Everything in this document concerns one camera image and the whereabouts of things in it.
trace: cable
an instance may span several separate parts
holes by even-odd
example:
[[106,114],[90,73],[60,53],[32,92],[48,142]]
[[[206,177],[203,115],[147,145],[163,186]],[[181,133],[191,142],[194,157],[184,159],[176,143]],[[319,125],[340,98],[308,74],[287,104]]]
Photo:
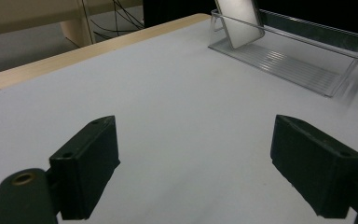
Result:
[[103,34],[101,34],[101,33],[95,32],[95,31],[94,31],[94,34],[96,34],[96,35],[102,37],[103,39],[112,39],[112,38],[113,38],[112,36],[103,35]]
[[[94,23],[94,25],[96,25],[98,28],[100,28],[101,30],[105,30],[105,31],[109,31],[109,32],[117,32],[117,30],[109,30],[106,28],[103,28],[102,26],[98,25],[95,21],[91,20],[92,23]],[[138,30],[119,30],[119,32],[135,32]]]
[[[119,16],[121,16],[124,20],[126,20],[127,22],[129,22],[130,24],[134,25],[136,28],[138,28],[139,30],[144,29],[145,26],[139,22],[135,17],[133,17],[122,5],[118,0],[113,0],[114,6],[115,6],[115,14],[118,14]],[[126,14],[127,17],[123,16],[120,12],[118,12],[116,10],[116,5],[120,7],[121,10],[123,10],[123,12]]]
[[117,11],[116,11],[116,2],[115,0],[113,1],[113,7],[114,7],[114,11],[115,11],[115,23],[116,23],[116,32],[117,32],[117,36],[120,36],[120,33],[118,32],[118,27],[117,27]]
[[120,1],[119,0],[114,0],[114,1],[117,1],[118,2],[118,5],[121,7],[121,9],[126,13],[126,15],[129,17],[129,19],[131,20],[131,17],[133,17],[137,22],[138,22],[138,24],[139,25],[141,25],[141,27],[143,27],[143,28],[145,28],[145,26],[140,22],[140,21],[138,21],[134,16],[132,16],[127,10],[126,10],[126,8],[124,8],[122,5],[121,5],[121,3],[120,3]]
[[95,40],[93,39],[92,32],[91,32],[91,29],[90,29],[90,23],[89,23],[89,20],[87,19],[87,17],[89,16],[89,13],[85,8],[86,4],[84,3],[84,1],[82,0],[81,2],[82,2],[82,5],[83,5],[84,15],[86,15],[86,24],[87,24],[87,27],[89,27],[89,38],[91,40],[91,43],[93,43]]

